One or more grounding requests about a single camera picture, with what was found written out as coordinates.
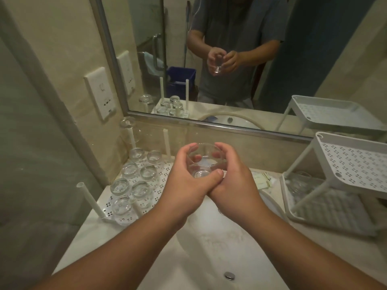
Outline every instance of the shirt sleeve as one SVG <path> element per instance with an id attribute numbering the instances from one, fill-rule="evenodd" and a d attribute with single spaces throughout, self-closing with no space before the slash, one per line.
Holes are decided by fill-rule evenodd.
<path id="1" fill-rule="evenodd" d="M 191 29 L 198 30 L 204 34 L 207 31 L 208 2 L 207 0 L 195 0 L 192 7 Z"/>
<path id="2" fill-rule="evenodd" d="M 285 40 L 286 24 L 288 22 L 287 0 L 276 0 L 266 13 L 263 20 L 261 43 L 271 40 Z"/>

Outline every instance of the electrical outlet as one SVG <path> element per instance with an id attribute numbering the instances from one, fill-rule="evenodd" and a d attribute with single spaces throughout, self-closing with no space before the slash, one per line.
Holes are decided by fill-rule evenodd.
<path id="1" fill-rule="evenodd" d="M 124 81 L 126 94 L 129 96 L 136 88 L 134 80 L 132 63 L 130 62 L 129 52 L 125 51 L 117 57 L 119 62 L 121 76 Z"/>
<path id="2" fill-rule="evenodd" d="M 90 94 L 94 97 L 102 120 L 105 120 L 116 109 L 105 68 L 98 68 L 87 74 L 84 79 Z"/>

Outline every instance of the hand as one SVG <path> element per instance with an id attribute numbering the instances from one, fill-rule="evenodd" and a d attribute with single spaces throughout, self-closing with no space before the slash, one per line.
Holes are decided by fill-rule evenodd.
<path id="1" fill-rule="evenodd" d="M 240 226 L 252 216 L 268 210 L 261 199 L 253 175 L 235 149 L 225 143 L 215 145 L 226 155 L 227 174 L 209 197 L 220 211 Z"/>
<path id="2" fill-rule="evenodd" d="M 177 222 L 192 214 L 203 202 L 205 195 L 223 179 L 223 171 L 217 169 L 202 178 L 193 178 L 187 170 L 186 157 L 191 143 L 183 146 L 177 153 L 171 172 L 168 175 L 164 191 L 157 207 L 174 215 Z"/>
<path id="3" fill-rule="evenodd" d="M 231 73 L 238 69 L 242 64 L 242 57 L 240 53 L 231 51 L 223 57 L 222 73 Z"/>
<path id="4" fill-rule="evenodd" d="M 221 56 L 225 56 L 227 52 L 221 48 L 212 48 L 207 56 L 207 66 L 208 66 L 208 71 L 212 76 L 216 76 L 217 74 L 215 73 L 216 70 L 216 58 Z"/>

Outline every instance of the metal handle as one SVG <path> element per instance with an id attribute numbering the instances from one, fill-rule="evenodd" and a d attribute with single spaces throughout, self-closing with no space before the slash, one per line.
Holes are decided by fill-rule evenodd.
<path id="1" fill-rule="evenodd" d="M 152 38 L 153 66 L 156 70 L 162 71 L 164 68 L 157 65 L 157 40 L 159 38 L 161 38 L 161 33 L 155 34 Z"/>

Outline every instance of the gray t-shirt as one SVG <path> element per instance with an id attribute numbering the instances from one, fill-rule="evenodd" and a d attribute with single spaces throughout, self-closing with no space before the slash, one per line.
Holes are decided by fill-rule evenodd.
<path id="1" fill-rule="evenodd" d="M 195 0 L 191 29 L 204 34 L 205 43 L 226 52 L 251 51 L 260 45 L 285 38 L 287 0 L 251 0 L 236 5 L 231 0 Z M 203 61 L 199 90 L 221 101 L 250 97 L 254 66 L 240 66 L 232 73 L 212 76 Z"/>

